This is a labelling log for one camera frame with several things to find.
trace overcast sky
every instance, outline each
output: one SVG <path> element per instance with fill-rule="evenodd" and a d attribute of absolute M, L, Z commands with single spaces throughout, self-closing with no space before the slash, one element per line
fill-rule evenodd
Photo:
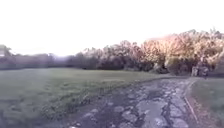
<path fill-rule="evenodd" d="M 0 0 L 0 44 L 74 54 L 190 29 L 224 32 L 222 0 Z"/>

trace distant structure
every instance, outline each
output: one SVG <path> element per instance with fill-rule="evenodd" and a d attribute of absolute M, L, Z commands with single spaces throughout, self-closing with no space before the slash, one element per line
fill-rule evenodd
<path fill-rule="evenodd" d="M 205 55 L 202 55 L 200 57 L 200 60 L 197 63 L 197 65 L 192 68 L 191 75 L 192 76 L 204 76 L 204 77 L 206 77 L 208 75 L 208 71 L 209 71 L 208 62 L 206 60 Z"/>

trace grassy field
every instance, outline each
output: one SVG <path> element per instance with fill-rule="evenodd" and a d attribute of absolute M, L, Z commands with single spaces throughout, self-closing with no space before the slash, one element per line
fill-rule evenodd
<path fill-rule="evenodd" d="M 108 91 L 157 77 L 144 72 L 66 68 L 0 71 L 0 124 L 28 126 L 60 119 Z"/>
<path fill-rule="evenodd" d="M 193 86 L 193 96 L 208 107 L 215 117 L 218 118 L 217 125 L 224 127 L 224 79 L 208 78 L 199 80 Z"/>

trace road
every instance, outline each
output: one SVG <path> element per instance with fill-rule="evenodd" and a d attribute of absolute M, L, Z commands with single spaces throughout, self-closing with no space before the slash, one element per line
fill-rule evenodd
<path fill-rule="evenodd" d="M 121 89 L 85 107 L 57 127 L 199 128 L 185 99 L 186 89 L 194 81 L 160 79 Z"/>

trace grass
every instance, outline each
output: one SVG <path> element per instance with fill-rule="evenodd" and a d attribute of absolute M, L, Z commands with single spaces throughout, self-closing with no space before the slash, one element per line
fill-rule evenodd
<path fill-rule="evenodd" d="M 217 117 L 217 125 L 224 127 L 224 79 L 199 80 L 193 86 L 193 96 Z"/>
<path fill-rule="evenodd" d="M 28 127 L 61 119 L 111 90 L 156 77 L 68 68 L 0 71 L 0 126 Z"/>

